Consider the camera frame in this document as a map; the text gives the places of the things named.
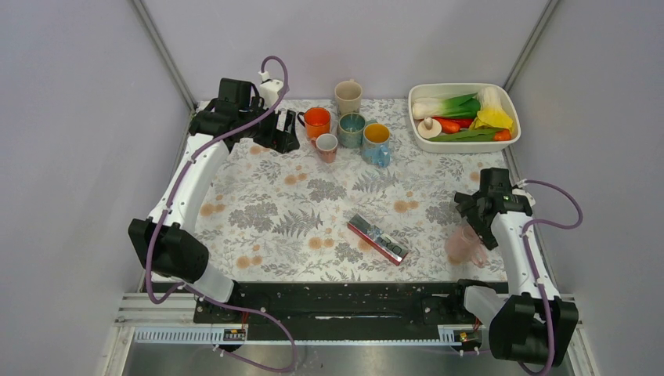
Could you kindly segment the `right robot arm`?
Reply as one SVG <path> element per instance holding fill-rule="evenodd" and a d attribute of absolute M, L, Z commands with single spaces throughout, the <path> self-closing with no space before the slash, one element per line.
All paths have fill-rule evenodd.
<path fill-rule="evenodd" d="M 561 297 L 544 265 L 533 229 L 538 220 L 524 190 L 530 183 L 512 183 L 505 168 L 484 168 L 475 193 L 455 194 L 461 218 L 487 249 L 500 250 L 508 296 L 501 298 L 487 283 L 462 279 L 449 312 L 461 323 L 476 317 L 487 326 L 494 358 L 514 361 L 530 375 L 546 375 L 562 363 L 579 311 Z M 534 371 L 534 365 L 541 370 Z"/>

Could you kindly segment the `red chili toy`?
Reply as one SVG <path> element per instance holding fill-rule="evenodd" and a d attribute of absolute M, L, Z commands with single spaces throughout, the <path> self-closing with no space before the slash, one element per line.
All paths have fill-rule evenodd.
<path fill-rule="evenodd" d="M 434 117 L 442 127 L 442 132 L 445 134 L 454 134 L 461 132 L 464 129 L 468 129 L 472 122 L 473 118 L 445 118 L 445 117 Z"/>

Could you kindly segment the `green cucumber toy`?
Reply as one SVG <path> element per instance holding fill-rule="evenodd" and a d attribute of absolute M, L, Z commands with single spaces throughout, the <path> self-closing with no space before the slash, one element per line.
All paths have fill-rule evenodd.
<path fill-rule="evenodd" d="M 428 139 L 428 141 L 437 143 L 490 142 L 493 141 L 494 135 L 500 131 L 500 128 L 466 130 L 453 134 L 441 134 L 439 136 Z"/>

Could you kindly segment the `floral tablecloth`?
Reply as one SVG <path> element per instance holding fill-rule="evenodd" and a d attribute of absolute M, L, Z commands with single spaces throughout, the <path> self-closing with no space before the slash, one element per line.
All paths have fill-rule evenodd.
<path fill-rule="evenodd" d="M 455 192 L 478 189 L 483 168 L 503 168 L 501 152 L 435 154 L 415 140 L 405 99 L 369 99 L 363 116 L 386 125 L 392 159 L 366 163 L 340 147 L 327 164 L 298 127 L 300 148 L 288 154 L 239 141 L 203 200 L 193 235 L 213 266 L 238 281 L 428 282 L 507 278 L 499 250 L 488 262 L 452 264 L 445 243 L 461 218 Z M 393 265 L 353 233 L 359 214 L 410 253 Z"/>

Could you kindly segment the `green glazed mug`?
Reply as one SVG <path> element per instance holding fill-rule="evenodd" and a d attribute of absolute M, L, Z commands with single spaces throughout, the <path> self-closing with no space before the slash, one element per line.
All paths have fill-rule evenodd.
<path fill-rule="evenodd" d="M 337 139 L 345 148 L 363 147 L 364 128 L 367 125 L 378 124 L 375 119 L 367 120 L 359 113 L 348 113 L 341 116 L 337 126 Z"/>

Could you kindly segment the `cream patterned mug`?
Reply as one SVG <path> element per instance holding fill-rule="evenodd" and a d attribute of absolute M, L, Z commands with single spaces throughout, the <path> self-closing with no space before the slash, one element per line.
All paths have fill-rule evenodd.
<path fill-rule="evenodd" d="M 357 81 L 350 79 L 339 82 L 334 88 L 334 95 L 340 115 L 359 113 L 363 88 Z"/>

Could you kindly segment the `white enoki mushroom toy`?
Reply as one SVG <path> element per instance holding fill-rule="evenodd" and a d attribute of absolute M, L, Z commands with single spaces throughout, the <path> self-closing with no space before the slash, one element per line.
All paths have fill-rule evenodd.
<path fill-rule="evenodd" d="M 494 86 L 486 86 L 480 89 L 475 96 L 480 104 L 482 111 L 499 111 L 502 110 L 500 90 Z"/>

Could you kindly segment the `beige mushroom toy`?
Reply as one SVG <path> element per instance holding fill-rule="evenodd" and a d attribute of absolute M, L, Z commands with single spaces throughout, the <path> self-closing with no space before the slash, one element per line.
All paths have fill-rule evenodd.
<path fill-rule="evenodd" d="M 433 117 L 426 117 L 419 122 L 417 132 L 423 139 L 431 139 L 442 133 L 442 125 Z"/>

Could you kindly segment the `salmon pink mug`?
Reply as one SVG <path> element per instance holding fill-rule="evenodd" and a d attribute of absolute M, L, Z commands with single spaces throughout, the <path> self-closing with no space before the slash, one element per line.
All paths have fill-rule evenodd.
<path fill-rule="evenodd" d="M 338 139 L 335 135 L 325 133 L 318 136 L 314 141 L 314 146 L 318 156 L 323 162 L 331 164 L 335 161 L 339 146 Z"/>

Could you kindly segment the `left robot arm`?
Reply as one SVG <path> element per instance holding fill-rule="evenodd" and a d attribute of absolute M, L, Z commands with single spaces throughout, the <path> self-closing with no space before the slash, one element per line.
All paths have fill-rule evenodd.
<path fill-rule="evenodd" d="M 133 219 L 128 235 L 145 268 L 145 288 L 156 304 L 154 276 L 170 278 L 213 302 L 213 312 L 232 322 L 243 311 L 233 294 L 235 281 L 212 265 L 210 252 L 193 232 L 211 181 L 233 146 L 243 138 L 280 153 L 299 147 L 294 112 L 277 110 L 287 83 L 261 74 L 262 82 L 223 78 L 218 96 L 199 109 L 189 123 L 179 166 L 157 206 L 146 219 Z"/>

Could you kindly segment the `red silver rectangular box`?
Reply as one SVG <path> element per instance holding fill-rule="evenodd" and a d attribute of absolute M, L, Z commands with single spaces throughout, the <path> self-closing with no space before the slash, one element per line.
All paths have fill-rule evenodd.
<path fill-rule="evenodd" d="M 410 253 L 404 245 L 359 214 L 348 220 L 347 227 L 395 266 L 399 266 Z"/>

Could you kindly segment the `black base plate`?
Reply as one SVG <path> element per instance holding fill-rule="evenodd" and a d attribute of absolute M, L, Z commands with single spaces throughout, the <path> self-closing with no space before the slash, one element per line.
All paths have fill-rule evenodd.
<path fill-rule="evenodd" d="M 194 323 L 244 324 L 251 341 L 284 340 L 281 329 L 261 316 L 266 312 L 298 341 L 343 342 L 437 340 L 439 326 L 475 325 L 454 282 L 239 282 L 230 303 L 251 313 L 199 302 Z"/>

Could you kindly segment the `blue ceramic cup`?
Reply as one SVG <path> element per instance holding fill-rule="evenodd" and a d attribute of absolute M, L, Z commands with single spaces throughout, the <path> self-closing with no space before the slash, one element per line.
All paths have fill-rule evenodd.
<path fill-rule="evenodd" d="M 391 161 L 389 129 L 379 123 L 368 124 L 363 130 L 361 157 L 370 164 L 380 168 L 387 168 Z"/>

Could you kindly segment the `white rectangular vegetable bin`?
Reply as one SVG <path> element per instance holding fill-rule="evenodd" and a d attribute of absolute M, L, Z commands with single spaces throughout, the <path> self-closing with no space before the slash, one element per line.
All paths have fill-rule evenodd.
<path fill-rule="evenodd" d="M 497 152 L 522 134 L 511 98 L 494 84 L 416 85 L 408 111 L 416 144 L 431 153 Z"/>

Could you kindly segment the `orange mug black handle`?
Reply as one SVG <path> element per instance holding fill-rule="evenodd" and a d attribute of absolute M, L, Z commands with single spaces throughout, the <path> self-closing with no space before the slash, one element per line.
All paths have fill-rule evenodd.
<path fill-rule="evenodd" d="M 298 112 L 297 119 L 305 127 L 309 141 L 315 142 L 319 136 L 330 132 L 331 115 L 325 108 L 312 107 Z"/>

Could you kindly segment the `orange carrot toy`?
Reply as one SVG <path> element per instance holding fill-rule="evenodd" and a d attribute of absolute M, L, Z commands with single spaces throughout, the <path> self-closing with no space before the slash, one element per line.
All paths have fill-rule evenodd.
<path fill-rule="evenodd" d="M 493 141 L 496 142 L 506 142 L 510 140 L 512 140 L 512 134 L 508 129 L 502 129 L 493 135 Z"/>

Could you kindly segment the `translucent pink pitcher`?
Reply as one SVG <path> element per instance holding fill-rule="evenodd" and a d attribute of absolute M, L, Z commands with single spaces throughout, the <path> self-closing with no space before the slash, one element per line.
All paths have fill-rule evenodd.
<path fill-rule="evenodd" d="M 455 265 L 470 262 L 478 268 L 483 268 L 488 262 L 488 256 L 483 248 L 481 239 L 468 224 L 459 226 L 445 243 L 447 259 Z"/>

